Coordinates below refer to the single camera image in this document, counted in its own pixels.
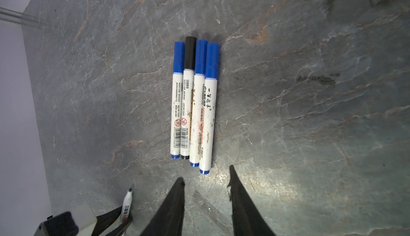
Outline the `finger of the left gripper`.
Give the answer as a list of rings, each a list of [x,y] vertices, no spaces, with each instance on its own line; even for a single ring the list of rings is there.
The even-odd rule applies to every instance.
[[[118,207],[108,213],[97,216],[97,223],[92,233],[92,236],[100,236],[107,228],[109,228],[122,214],[122,207]]]
[[[133,221],[133,216],[129,215],[128,219],[106,236],[122,236]]]

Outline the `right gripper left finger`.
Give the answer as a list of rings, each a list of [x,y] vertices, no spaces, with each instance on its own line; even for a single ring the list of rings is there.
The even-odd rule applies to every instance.
[[[181,236],[185,213],[185,182],[177,178],[141,236]]]

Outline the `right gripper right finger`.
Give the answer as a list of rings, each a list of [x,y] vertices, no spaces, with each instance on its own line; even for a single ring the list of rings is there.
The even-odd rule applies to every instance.
[[[230,202],[235,236],[275,236],[267,225],[251,197],[241,183],[233,165],[229,166]]]

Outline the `white marker black ink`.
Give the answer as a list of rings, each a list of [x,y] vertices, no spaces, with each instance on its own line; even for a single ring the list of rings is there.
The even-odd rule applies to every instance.
[[[185,39],[185,57],[183,70],[183,110],[180,154],[183,160],[190,156],[190,133],[192,116],[192,94],[194,83],[195,52],[197,38],[187,36]]]

